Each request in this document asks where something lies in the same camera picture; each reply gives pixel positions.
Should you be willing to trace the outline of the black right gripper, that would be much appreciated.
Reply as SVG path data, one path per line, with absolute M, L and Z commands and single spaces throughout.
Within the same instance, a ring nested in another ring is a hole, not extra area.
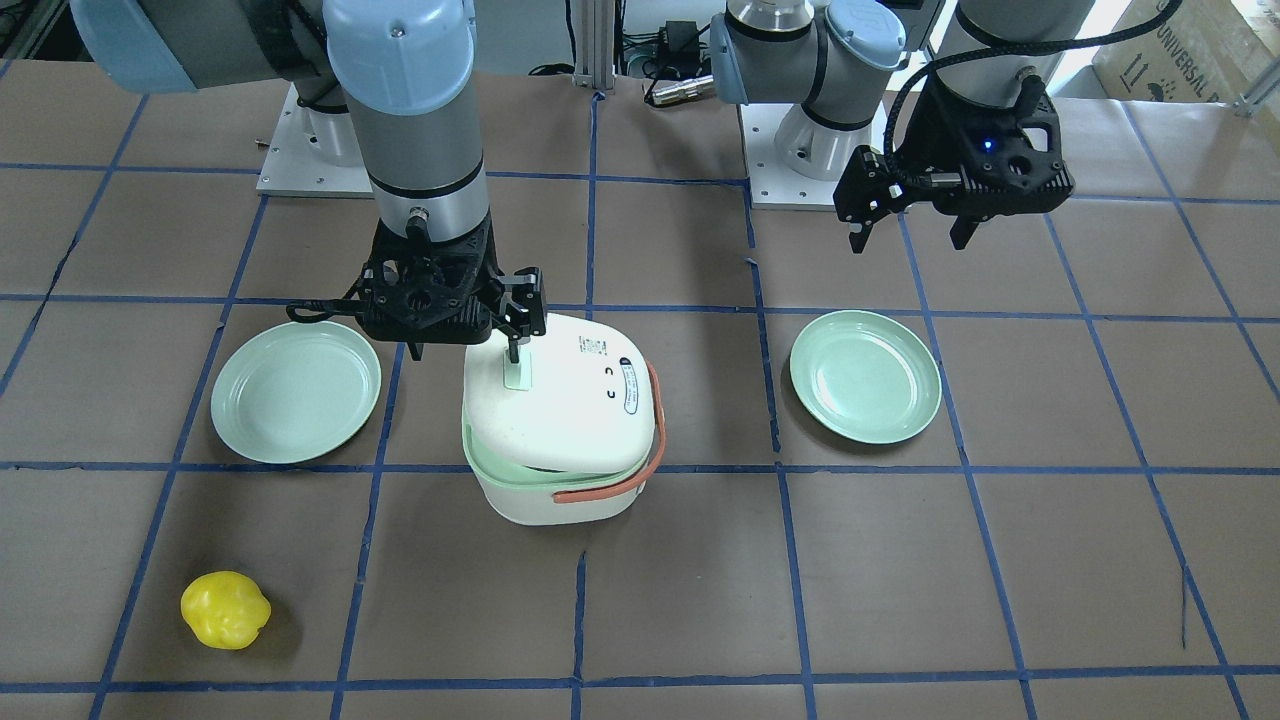
M 370 255 L 357 281 L 356 322 L 376 341 L 407 343 L 422 361 L 426 345 L 480 345 L 495 327 L 507 336 L 507 360 L 547 333 L 543 272 L 527 266 L 498 275 L 492 218 L 467 233 L 433 242 L 425 223 L 412 220 L 403 234 L 378 224 Z

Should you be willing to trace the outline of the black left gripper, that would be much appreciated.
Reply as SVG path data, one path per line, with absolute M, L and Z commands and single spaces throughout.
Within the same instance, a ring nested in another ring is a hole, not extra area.
M 991 217 L 1052 211 L 1074 191 L 1059 115 L 1038 76 L 1021 81 L 1007 108 L 972 102 L 931 77 L 900 146 L 900 170 L 938 211 L 956 217 L 948 231 L 956 251 Z M 873 225 L 915 199 L 883 155 L 856 146 L 833 191 L 851 251 L 864 252 Z

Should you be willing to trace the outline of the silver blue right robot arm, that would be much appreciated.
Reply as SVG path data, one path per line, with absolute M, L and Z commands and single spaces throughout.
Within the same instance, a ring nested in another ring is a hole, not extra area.
M 547 331 L 541 273 L 497 261 L 467 1 L 73 1 L 91 58 L 136 94 L 280 78 L 351 118 L 380 220 L 339 299 L 298 300 L 298 323 L 353 318 L 371 340 L 480 345 L 509 363 Z

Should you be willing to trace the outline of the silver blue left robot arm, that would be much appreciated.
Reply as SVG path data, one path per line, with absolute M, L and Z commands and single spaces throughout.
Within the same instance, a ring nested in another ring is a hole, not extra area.
M 965 249 L 995 217 L 1048 213 L 1073 193 L 1037 44 L 1071 40 L 1087 1 L 960 1 L 901 143 L 861 140 L 909 50 L 900 12 L 915 1 L 728 1 L 708 54 L 727 104 L 782 102 L 800 136 L 781 149 L 800 170 L 836 178 L 835 210 L 861 252 L 872 227 L 915 202 L 952 217 Z M 993 56 L 960 61 L 969 51 Z

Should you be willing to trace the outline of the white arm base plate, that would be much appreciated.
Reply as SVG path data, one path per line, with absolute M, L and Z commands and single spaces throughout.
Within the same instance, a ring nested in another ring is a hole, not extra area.
M 296 199 L 370 199 L 371 184 L 348 114 L 298 104 L 292 85 L 256 183 L 259 193 Z
M 887 120 L 881 105 L 855 131 L 818 124 L 799 104 L 740 105 L 739 115 L 753 204 L 804 211 L 835 208 L 833 192 L 852 150 L 878 147 Z

